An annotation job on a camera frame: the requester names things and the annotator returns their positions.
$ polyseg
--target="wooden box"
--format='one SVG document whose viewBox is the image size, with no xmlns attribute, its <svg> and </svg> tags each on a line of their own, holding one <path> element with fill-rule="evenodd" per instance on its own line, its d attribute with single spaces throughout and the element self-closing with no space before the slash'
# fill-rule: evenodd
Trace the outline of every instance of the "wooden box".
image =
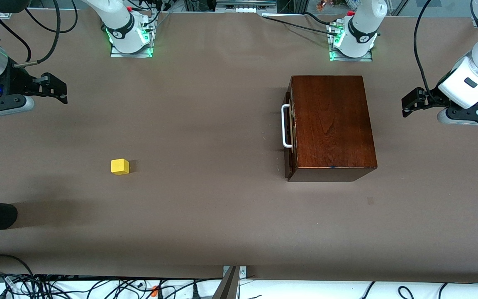
<svg viewBox="0 0 478 299">
<path fill-rule="evenodd" d="M 281 123 L 289 181 L 355 181 L 377 168 L 361 76 L 292 76 Z"/>
</svg>

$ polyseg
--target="wood grain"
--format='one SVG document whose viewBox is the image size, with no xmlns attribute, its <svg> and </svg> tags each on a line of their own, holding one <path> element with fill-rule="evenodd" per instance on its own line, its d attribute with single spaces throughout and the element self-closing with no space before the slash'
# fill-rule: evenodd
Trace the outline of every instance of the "wood grain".
<svg viewBox="0 0 478 299">
<path fill-rule="evenodd" d="M 298 168 L 377 168 L 361 76 L 293 76 Z"/>
</svg>

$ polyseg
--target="yellow block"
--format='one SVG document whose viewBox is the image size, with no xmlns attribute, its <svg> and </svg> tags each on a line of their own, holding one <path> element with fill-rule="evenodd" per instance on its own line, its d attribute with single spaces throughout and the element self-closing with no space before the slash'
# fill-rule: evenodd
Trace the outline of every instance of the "yellow block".
<svg viewBox="0 0 478 299">
<path fill-rule="evenodd" d="M 116 176 L 129 174 L 129 161 L 125 159 L 112 160 L 112 174 L 115 174 Z"/>
</svg>

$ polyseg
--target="table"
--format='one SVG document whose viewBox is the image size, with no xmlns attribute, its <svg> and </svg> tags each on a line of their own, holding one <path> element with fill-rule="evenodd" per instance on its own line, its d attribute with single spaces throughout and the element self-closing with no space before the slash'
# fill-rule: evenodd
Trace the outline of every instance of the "table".
<svg viewBox="0 0 478 299">
<path fill-rule="evenodd" d="M 54 27 L 53 11 L 34 13 Z M 8 24 L 33 59 L 47 53 L 53 34 L 25 13 Z M 0 253 L 46 274 L 210 277 L 234 264 L 270 279 L 478 282 L 478 127 L 442 125 L 438 109 L 402 118 L 401 98 L 422 85 L 414 24 L 386 18 L 374 61 L 347 63 L 329 61 L 324 35 L 258 15 L 178 13 L 153 58 L 111 59 L 98 16 L 80 11 L 28 68 L 64 80 L 69 104 L 39 98 L 0 118 L 0 202 L 21 213 Z M 1 27 L 0 38 L 25 59 Z M 477 40 L 468 18 L 424 19 L 430 84 Z M 285 180 L 279 108 L 298 74 L 363 76 L 377 170 Z M 111 174 L 120 157 L 136 172 Z"/>
</svg>

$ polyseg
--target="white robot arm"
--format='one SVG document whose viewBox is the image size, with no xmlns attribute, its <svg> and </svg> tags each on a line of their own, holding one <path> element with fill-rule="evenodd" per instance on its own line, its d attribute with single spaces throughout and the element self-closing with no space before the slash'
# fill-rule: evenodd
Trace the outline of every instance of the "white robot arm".
<svg viewBox="0 0 478 299">
<path fill-rule="evenodd" d="M 471 11 L 478 25 L 478 0 L 472 0 Z M 402 99 L 403 117 L 432 107 L 445 108 L 438 114 L 441 123 L 478 125 L 478 42 L 436 88 L 427 91 L 417 87 Z"/>
<path fill-rule="evenodd" d="M 372 49 L 377 30 L 387 11 L 385 0 L 361 0 L 355 15 L 342 19 L 344 34 L 333 46 L 348 57 L 364 56 Z"/>
<path fill-rule="evenodd" d="M 18 13 L 27 7 L 28 0 L 13 2 L 0 1 L 0 12 Z M 149 32 L 156 17 L 149 17 L 131 11 L 122 0 L 84 0 L 101 17 L 106 26 L 112 45 L 121 53 L 135 53 L 151 42 Z M 17 64 L 0 47 L 0 116 L 31 110 L 34 100 L 31 96 L 54 97 L 64 104 L 66 84 L 50 73 L 36 78 L 27 73 L 25 66 L 38 64 L 26 62 Z"/>
<path fill-rule="evenodd" d="M 82 0 L 106 25 L 110 42 L 121 53 L 135 53 L 150 42 L 149 17 L 125 7 L 122 0 Z"/>
</svg>

